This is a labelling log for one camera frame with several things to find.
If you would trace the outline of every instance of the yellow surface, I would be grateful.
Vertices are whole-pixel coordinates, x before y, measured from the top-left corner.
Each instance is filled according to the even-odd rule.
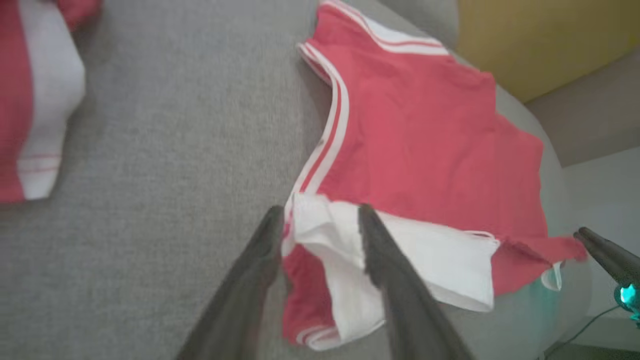
[[[640,0],[458,0],[457,52],[522,102],[619,58],[640,40]]]

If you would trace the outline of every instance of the glowing green light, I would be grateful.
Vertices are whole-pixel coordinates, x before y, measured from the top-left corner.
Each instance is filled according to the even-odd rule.
[[[626,288],[620,289],[620,300],[625,304],[629,304],[633,301],[633,298],[636,295],[636,288],[633,284],[629,285]]]

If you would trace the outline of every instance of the gray couch cushion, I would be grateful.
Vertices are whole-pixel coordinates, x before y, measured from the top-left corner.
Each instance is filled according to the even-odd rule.
[[[378,3],[355,1],[419,35]],[[70,120],[50,199],[0,208],[0,357],[169,359],[263,212],[283,203],[317,139],[330,89],[299,59],[315,0],[110,0],[77,35],[84,103]],[[498,108],[540,136],[552,234],[572,225],[540,125],[503,91]],[[445,306],[478,359],[529,359],[580,307],[533,284],[477,314]],[[263,359],[388,359],[384,330],[313,353],[281,336],[285,282],[272,287]]]

